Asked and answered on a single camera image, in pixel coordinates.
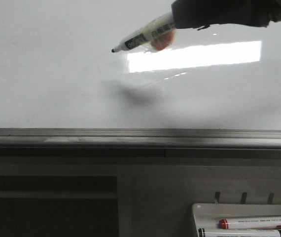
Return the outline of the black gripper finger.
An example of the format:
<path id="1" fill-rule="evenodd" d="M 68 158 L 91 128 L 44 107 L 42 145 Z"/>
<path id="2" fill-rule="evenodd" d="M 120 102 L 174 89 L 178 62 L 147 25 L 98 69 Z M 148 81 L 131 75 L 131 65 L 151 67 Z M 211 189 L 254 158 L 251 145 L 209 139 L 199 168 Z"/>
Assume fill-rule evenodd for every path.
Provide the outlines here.
<path id="1" fill-rule="evenodd" d="M 177 29 L 224 24 L 267 27 L 281 21 L 281 0 L 176 0 L 172 14 Z"/>

